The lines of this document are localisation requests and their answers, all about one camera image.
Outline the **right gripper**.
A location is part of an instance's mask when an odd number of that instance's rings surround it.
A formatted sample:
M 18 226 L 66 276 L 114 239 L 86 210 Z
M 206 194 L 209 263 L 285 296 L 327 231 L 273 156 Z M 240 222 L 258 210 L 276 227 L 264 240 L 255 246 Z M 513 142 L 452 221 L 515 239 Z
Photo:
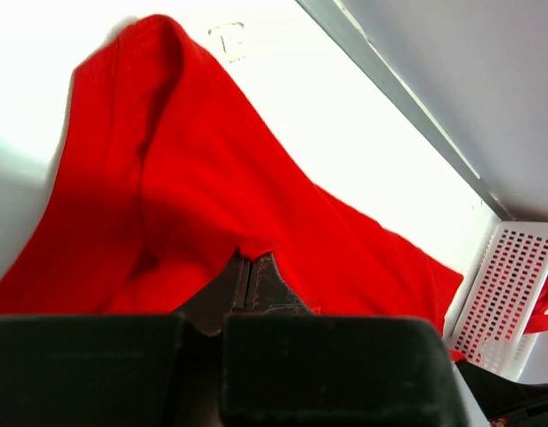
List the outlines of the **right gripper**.
M 464 360 L 455 365 L 491 426 L 548 427 L 548 383 L 516 383 Z

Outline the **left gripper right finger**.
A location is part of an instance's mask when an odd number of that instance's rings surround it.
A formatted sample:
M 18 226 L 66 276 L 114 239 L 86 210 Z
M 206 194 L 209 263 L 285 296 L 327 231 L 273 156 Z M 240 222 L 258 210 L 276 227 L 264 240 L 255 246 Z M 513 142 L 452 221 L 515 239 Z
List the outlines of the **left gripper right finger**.
M 226 317 L 227 426 L 465 426 L 447 350 L 419 318 L 317 316 L 271 254 L 252 263 L 245 308 Z

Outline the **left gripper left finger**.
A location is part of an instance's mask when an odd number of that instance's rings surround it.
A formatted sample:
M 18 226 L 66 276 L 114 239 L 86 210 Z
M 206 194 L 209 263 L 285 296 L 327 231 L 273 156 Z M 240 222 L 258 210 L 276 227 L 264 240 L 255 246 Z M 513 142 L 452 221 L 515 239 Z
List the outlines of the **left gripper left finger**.
M 221 332 L 245 298 L 234 253 L 180 308 L 0 316 L 0 426 L 217 426 Z

